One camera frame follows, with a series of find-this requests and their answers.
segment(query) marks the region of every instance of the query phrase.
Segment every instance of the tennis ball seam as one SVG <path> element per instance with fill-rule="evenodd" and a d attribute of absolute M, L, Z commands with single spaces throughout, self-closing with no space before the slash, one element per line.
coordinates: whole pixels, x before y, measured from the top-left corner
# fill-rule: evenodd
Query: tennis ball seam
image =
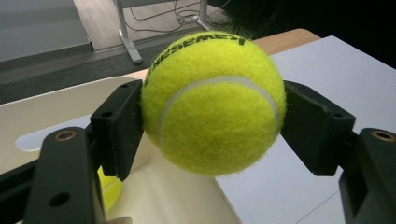
<path fill-rule="evenodd" d="M 252 80 L 250 80 L 247 77 L 236 77 L 236 76 L 218 76 L 218 77 L 211 77 L 199 81 L 192 82 L 191 84 L 187 85 L 186 87 L 180 89 L 177 91 L 165 104 L 165 107 L 163 108 L 163 111 L 161 112 L 159 123 L 158 123 L 158 143 L 161 146 L 162 145 L 162 129 L 163 129 L 163 121 L 166 118 L 166 115 L 168 113 L 169 108 L 172 106 L 172 104 L 185 92 L 190 91 L 194 88 L 200 87 L 202 85 L 206 84 L 220 84 L 220 83 L 232 83 L 232 84 L 238 84 L 242 85 L 244 87 L 250 88 L 256 92 L 259 93 L 259 95 L 264 98 L 269 105 L 272 108 L 272 111 L 274 113 L 274 118 L 276 121 L 276 127 L 279 126 L 280 120 L 279 120 L 279 115 L 277 114 L 277 106 L 271 95 L 268 93 L 268 91 L 256 83 L 254 83 Z"/>

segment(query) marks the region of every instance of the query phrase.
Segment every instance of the floor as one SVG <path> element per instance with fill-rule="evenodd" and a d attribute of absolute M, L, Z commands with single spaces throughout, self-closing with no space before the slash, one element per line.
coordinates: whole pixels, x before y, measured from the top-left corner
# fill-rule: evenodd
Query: floor
<path fill-rule="evenodd" d="M 122 45 L 119 37 L 120 22 L 113 0 L 74 1 L 95 50 L 109 49 Z M 183 0 L 177 1 L 176 4 L 175 2 L 167 2 L 143 7 L 125 8 L 125 20 L 134 29 L 128 28 L 128 32 L 132 40 L 136 41 L 171 34 L 175 30 L 181 31 L 198 27 L 199 25 L 191 15 L 198 15 L 199 3 L 199 0 Z M 207 15 L 216 22 L 226 21 L 228 18 L 223 10 L 212 6 L 208 6 Z"/>

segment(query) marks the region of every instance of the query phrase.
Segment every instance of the tennis ball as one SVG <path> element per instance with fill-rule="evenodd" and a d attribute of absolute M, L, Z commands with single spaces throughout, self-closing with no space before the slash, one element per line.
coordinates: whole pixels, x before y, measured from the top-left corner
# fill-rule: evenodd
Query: tennis ball
<path fill-rule="evenodd" d="M 218 176 L 249 167 L 274 143 L 286 96 L 262 49 L 208 31 L 186 35 L 154 60 L 141 105 L 145 131 L 166 159 Z"/>
<path fill-rule="evenodd" d="M 102 166 L 98 169 L 98 175 L 102 187 L 105 210 L 109 210 L 120 197 L 122 182 L 115 176 L 105 176 Z"/>

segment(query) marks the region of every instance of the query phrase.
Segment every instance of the yellow tennis ball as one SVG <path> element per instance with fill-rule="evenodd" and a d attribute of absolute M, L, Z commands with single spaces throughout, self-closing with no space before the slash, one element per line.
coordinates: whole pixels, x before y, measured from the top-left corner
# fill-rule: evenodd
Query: yellow tennis ball
<path fill-rule="evenodd" d="M 98 170 L 105 210 L 110 209 L 120 197 L 122 182 L 115 176 L 105 176 L 102 166 Z"/>
<path fill-rule="evenodd" d="M 146 133 L 166 159 L 217 176 L 262 157 L 280 132 L 286 96 L 281 75 L 255 43 L 202 32 L 154 60 L 141 105 Z"/>

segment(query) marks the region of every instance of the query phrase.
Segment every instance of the dark background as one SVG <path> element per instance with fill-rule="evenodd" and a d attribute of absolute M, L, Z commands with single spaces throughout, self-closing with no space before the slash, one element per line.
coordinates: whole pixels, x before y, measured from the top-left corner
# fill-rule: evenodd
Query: dark background
<path fill-rule="evenodd" d="M 208 2 L 220 7 L 227 0 Z M 396 68 L 396 12 L 391 1 L 231 0 L 224 9 L 254 39 L 304 28 L 320 37 L 334 35 Z"/>

